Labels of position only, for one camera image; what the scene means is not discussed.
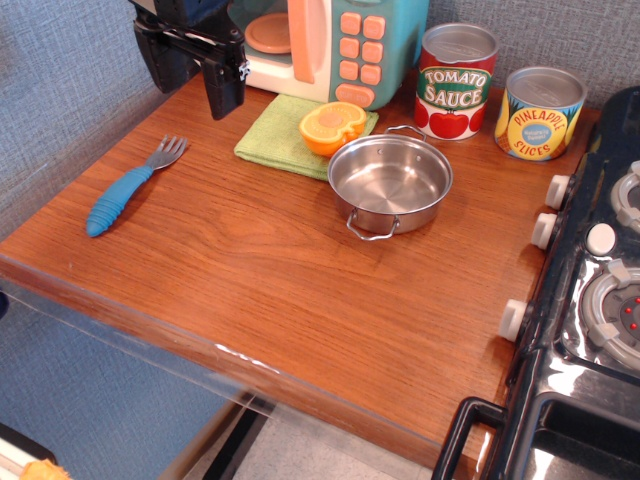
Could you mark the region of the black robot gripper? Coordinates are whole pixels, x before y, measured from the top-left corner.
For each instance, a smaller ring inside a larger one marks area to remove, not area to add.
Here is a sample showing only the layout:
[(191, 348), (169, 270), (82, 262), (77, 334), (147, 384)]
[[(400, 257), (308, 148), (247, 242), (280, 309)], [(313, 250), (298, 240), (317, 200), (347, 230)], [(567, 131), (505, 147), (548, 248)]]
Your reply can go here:
[(231, 1), (132, 1), (135, 38), (152, 80), (172, 93), (201, 71), (214, 120), (244, 103), (249, 61)]

